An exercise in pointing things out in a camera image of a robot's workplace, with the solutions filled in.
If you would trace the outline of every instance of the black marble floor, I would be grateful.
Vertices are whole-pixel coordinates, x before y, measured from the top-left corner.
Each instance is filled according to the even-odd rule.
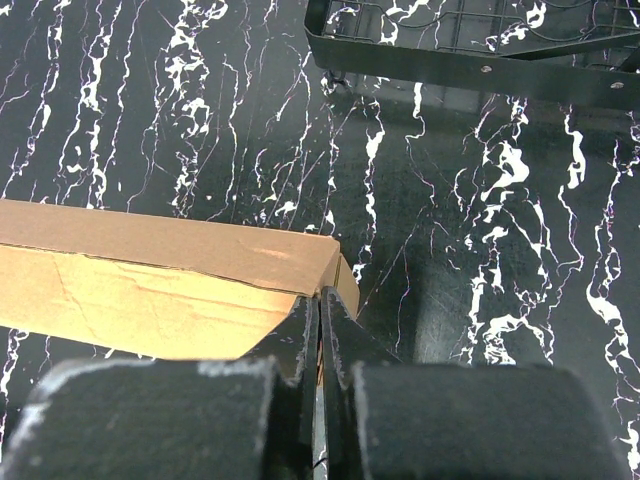
[[[333,235],[358,322],[388,349],[570,369],[640,478],[636,117],[331,85],[305,8],[0,0],[2,197]],[[1,341],[0,440],[51,365],[119,354],[8,329]]]

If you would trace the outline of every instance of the cardboard box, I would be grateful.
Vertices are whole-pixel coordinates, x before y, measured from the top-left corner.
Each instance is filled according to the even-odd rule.
[[[358,287],[329,237],[0,200],[0,324],[165,359],[237,358],[298,295]]]

